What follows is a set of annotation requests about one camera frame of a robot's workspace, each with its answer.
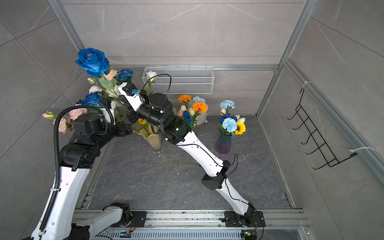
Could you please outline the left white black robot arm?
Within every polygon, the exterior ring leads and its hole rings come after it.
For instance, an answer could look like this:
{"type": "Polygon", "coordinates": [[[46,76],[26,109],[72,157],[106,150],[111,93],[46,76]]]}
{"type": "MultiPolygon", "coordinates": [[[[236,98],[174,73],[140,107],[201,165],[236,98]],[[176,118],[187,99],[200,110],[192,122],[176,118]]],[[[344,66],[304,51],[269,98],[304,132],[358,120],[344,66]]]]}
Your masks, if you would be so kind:
{"type": "Polygon", "coordinates": [[[89,240],[108,227],[133,223],[128,204],[113,203],[84,223],[73,223],[73,215],[83,184],[104,147],[115,137],[130,135],[133,128],[124,122],[112,121],[98,113],[79,116],[74,121],[70,142],[55,149],[55,180],[50,198],[31,240],[89,240]]]}

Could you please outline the yellow wavy glass vase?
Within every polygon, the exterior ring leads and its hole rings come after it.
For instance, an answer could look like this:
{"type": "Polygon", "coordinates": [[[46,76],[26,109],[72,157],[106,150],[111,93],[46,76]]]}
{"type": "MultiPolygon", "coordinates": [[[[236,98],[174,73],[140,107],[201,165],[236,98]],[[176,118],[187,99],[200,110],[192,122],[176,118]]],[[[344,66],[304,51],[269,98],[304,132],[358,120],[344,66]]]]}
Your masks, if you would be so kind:
{"type": "Polygon", "coordinates": [[[158,134],[159,128],[148,123],[146,125],[140,125],[138,121],[133,126],[134,132],[141,136],[152,148],[154,153],[158,153],[162,150],[162,138],[158,134]]]}

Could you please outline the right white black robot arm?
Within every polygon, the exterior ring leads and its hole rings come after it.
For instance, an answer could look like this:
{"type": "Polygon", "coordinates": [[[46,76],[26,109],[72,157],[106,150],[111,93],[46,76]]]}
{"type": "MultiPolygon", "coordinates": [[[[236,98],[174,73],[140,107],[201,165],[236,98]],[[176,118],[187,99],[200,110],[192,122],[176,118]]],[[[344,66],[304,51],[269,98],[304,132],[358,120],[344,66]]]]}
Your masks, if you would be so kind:
{"type": "Polygon", "coordinates": [[[229,224],[235,227],[266,226],[263,213],[244,199],[230,183],[227,172],[229,161],[217,158],[198,139],[188,124],[173,113],[173,105],[164,94],[143,97],[137,89],[122,93],[120,100],[131,107],[134,115],[158,128],[158,134],[167,142],[188,153],[206,174],[202,178],[203,185],[218,192],[232,207],[227,217],[229,224]]]}

